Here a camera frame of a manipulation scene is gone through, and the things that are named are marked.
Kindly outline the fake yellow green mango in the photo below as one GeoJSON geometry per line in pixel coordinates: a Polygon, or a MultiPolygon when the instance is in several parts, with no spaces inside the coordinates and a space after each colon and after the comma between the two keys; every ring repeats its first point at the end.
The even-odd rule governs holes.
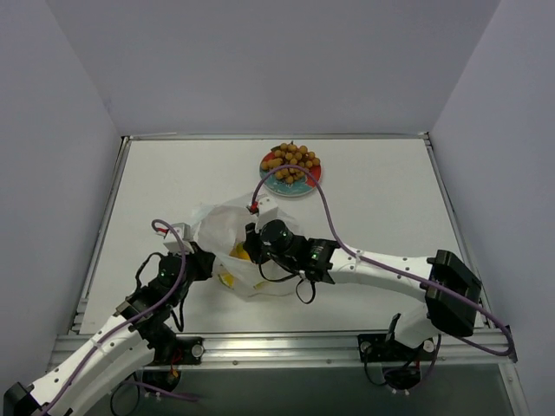
{"type": "Polygon", "coordinates": [[[245,260],[250,262],[251,258],[248,252],[244,248],[243,243],[238,243],[230,252],[231,257],[235,257],[237,259],[245,260]]]}

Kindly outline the white printed plastic bag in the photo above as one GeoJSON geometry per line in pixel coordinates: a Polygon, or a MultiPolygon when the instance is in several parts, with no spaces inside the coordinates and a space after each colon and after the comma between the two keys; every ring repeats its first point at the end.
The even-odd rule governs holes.
{"type": "Polygon", "coordinates": [[[289,271],[272,261],[256,264],[244,248],[245,227],[257,220],[247,209],[250,202],[251,194],[247,193],[218,205],[198,205],[192,216],[194,241],[215,255],[216,278],[236,296],[290,296],[298,279],[285,282],[289,271]]]}

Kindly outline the fake longan fruit bunch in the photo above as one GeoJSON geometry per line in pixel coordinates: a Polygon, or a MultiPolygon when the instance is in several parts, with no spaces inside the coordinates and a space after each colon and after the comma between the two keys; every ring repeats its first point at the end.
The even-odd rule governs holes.
{"type": "Polygon", "coordinates": [[[261,159],[259,171],[262,175],[275,170],[271,175],[278,184],[310,185],[322,177],[321,160],[306,145],[294,141],[281,143],[261,159]]]}

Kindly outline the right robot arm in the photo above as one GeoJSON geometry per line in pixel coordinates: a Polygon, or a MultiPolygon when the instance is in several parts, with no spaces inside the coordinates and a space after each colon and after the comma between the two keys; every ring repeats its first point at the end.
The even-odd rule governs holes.
{"type": "Polygon", "coordinates": [[[480,279],[451,251],[433,257],[395,257],[341,246],[335,240],[294,234],[281,219],[245,226],[244,248],[257,265],[272,262],[287,279],[319,283],[361,284],[415,299],[417,307],[395,315],[385,336],[394,357],[407,356],[439,334],[473,335],[480,279]]]}

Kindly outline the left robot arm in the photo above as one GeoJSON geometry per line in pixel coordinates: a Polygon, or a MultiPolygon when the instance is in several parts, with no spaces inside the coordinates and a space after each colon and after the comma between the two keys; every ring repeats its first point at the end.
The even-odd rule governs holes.
{"type": "Polygon", "coordinates": [[[214,259],[198,245],[185,256],[160,256],[157,276],[137,286],[89,340],[42,378],[5,392],[4,414],[84,415],[144,366],[198,364],[201,338],[181,340],[166,321],[192,283],[211,277],[214,259]]]}

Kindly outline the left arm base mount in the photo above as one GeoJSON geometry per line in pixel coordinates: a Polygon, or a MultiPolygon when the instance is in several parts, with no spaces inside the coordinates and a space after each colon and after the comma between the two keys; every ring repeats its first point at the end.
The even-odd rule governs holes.
{"type": "Polygon", "coordinates": [[[149,393],[156,393],[156,387],[171,393],[180,383],[182,372],[179,367],[199,365],[204,352],[203,338],[177,337],[161,350],[156,350],[153,361],[141,372],[140,382],[146,385],[149,393]]]}

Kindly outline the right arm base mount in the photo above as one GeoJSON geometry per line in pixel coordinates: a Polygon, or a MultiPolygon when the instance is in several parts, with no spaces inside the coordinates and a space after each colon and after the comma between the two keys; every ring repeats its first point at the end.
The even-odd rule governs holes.
{"type": "Polygon", "coordinates": [[[441,335],[409,348],[385,334],[357,336],[360,361],[367,381],[374,387],[388,387],[391,393],[410,395],[434,370],[441,335]]]}

